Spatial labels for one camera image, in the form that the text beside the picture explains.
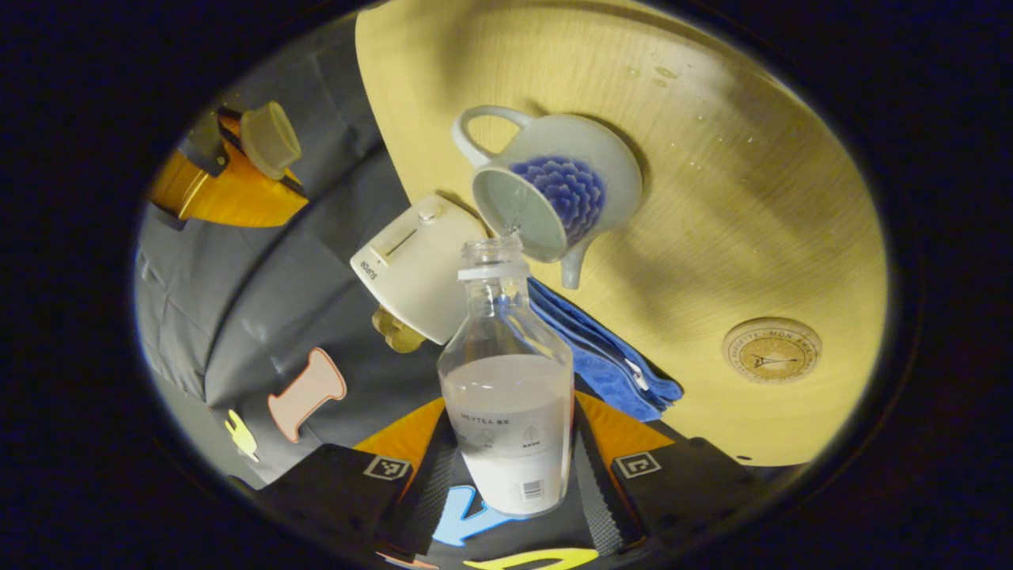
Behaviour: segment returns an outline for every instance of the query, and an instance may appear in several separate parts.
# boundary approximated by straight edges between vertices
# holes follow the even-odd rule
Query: blue cloth
[[[573,351],[573,372],[613,408],[641,422],[657,420],[683,389],[651,372],[622,339],[535,278],[528,278],[531,309]]]

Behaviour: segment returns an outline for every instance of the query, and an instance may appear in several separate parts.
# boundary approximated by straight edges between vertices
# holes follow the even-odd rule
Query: bottle label
[[[533,514],[561,498],[570,417],[565,398],[506,414],[448,403],[465,464],[482,498],[505,514]]]

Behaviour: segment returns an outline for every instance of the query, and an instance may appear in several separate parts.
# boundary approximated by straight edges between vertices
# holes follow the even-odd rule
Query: black background
[[[314,4],[5,3],[17,9],[3,18],[16,293],[5,304],[15,370],[4,379],[3,535],[16,566],[335,566],[212,497],[220,490],[138,382],[127,299],[138,196],[180,126],[271,46],[342,11]],[[920,245],[926,283],[918,358],[879,436],[823,493],[687,565],[996,564],[1010,467],[1000,4],[678,4],[755,34],[855,135],[893,202],[908,196],[894,230]],[[902,259],[909,274],[916,260]]]

